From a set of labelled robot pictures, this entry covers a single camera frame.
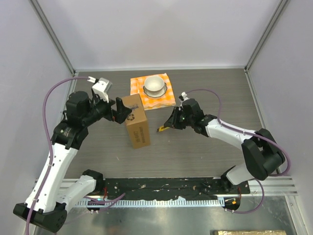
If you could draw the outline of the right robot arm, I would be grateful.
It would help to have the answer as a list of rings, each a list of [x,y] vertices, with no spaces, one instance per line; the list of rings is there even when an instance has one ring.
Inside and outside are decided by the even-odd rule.
[[[222,122],[217,116],[204,114],[193,98],[174,107],[163,126],[179,130],[191,127],[198,134],[219,139],[242,151],[244,162],[221,176],[221,188],[226,193],[233,193],[242,182],[265,180],[286,160],[267,129],[245,130]]]

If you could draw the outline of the yellow utility knife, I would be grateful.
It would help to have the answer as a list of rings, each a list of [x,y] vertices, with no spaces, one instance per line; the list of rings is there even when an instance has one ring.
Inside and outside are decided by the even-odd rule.
[[[158,129],[157,129],[157,133],[158,132],[162,132],[162,131],[165,131],[165,130],[167,130],[167,129],[169,129],[169,127],[165,127],[165,126],[161,126],[161,127],[159,127]]]

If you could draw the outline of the brown cardboard express box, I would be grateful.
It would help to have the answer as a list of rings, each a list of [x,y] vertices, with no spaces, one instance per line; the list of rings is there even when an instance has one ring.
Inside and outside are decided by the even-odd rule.
[[[149,124],[140,95],[125,96],[122,101],[132,110],[125,123],[133,148],[138,149],[150,145]]]

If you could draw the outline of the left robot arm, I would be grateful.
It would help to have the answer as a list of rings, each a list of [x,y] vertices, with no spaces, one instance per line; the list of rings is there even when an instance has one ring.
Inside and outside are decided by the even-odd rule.
[[[13,213],[49,232],[58,232],[78,201],[89,193],[100,195],[104,189],[103,174],[88,169],[64,193],[59,193],[65,173],[88,135],[88,127],[102,118],[122,124],[131,112],[119,97],[103,101],[97,95],[90,99],[83,91],[72,93],[64,118],[53,131],[52,153],[32,193],[24,203],[15,205]]]

